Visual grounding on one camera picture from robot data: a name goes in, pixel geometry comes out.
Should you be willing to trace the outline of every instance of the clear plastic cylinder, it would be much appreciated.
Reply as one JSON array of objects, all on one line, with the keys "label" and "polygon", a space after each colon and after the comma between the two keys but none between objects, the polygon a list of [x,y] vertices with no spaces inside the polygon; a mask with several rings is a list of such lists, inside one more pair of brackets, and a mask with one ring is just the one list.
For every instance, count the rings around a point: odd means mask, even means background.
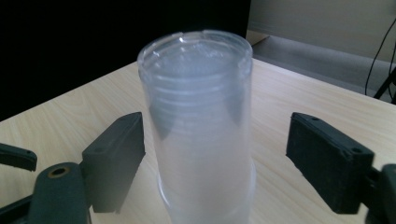
[{"label": "clear plastic cylinder", "polygon": [[174,224],[247,224],[252,49],[204,30],[161,37],[138,55],[158,185]]}]

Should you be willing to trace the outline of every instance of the light wood tabletop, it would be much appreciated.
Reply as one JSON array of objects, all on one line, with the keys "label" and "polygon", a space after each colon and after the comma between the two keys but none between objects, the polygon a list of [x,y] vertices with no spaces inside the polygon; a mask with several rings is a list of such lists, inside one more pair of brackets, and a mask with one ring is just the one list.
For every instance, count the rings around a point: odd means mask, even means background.
[{"label": "light wood tabletop", "polygon": [[[257,184],[250,223],[364,223],[336,215],[286,157],[290,116],[323,119],[375,153],[374,167],[396,162],[396,107],[253,60],[252,157]],[[146,156],[120,214],[95,214],[92,223],[170,223],[157,189],[157,162],[137,63],[0,122],[0,143],[32,150],[37,170],[0,165],[0,207],[32,194],[35,178],[51,165],[82,161],[81,152],[117,118],[141,111]]]}]

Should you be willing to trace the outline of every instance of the frosted plastic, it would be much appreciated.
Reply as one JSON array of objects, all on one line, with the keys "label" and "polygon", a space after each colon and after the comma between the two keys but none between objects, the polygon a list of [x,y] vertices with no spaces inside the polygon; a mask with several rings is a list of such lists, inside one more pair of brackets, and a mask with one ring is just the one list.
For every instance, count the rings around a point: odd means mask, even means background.
[{"label": "frosted plastic", "polygon": [[174,224],[247,224],[252,49],[222,31],[178,33],[138,56],[158,184]]}]

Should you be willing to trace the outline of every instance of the black cable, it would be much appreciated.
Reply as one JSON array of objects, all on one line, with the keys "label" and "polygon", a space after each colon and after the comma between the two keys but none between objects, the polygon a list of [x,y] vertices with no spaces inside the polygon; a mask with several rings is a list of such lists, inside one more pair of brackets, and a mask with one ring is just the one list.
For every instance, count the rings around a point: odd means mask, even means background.
[{"label": "black cable", "polygon": [[[396,52],[396,41],[395,41],[395,47],[393,48],[392,59],[390,60],[388,76],[390,76],[390,73],[392,72],[392,65],[393,65],[393,60],[395,58],[395,52]],[[390,100],[393,101],[392,92],[390,91],[390,85],[388,87],[388,92],[389,92],[389,95],[390,95]]]},{"label": "black cable", "polygon": [[392,27],[393,27],[393,25],[395,24],[395,22],[396,22],[396,18],[395,18],[395,20],[393,21],[392,25],[388,28],[387,33],[385,34],[384,38],[382,39],[381,45],[379,46],[378,52],[376,53],[376,55],[375,55],[375,57],[374,57],[374,59],[373,59],[373,63],[372,63],[372,65],[371,65],[371,67],[370,67],[369,75],[367,76],[367,79],[366,79],[366,85],[365,85],[365,88],[364,88],[364,95],[367,95],[367,86],[368,86],[368,84],[369,84],[370,75],[371,75],[371,73],[372,73],[372,70],[373,70],[373,67],[374,67],[374,63],[375,63],[376,57],[378,57],[379,51],[381,51],[382,46],[384,45],[385,39],[387,38],[387,36],[388,36],[388,34],[389,34],[389,31],[390,31],[390,29],[392,29]]}]

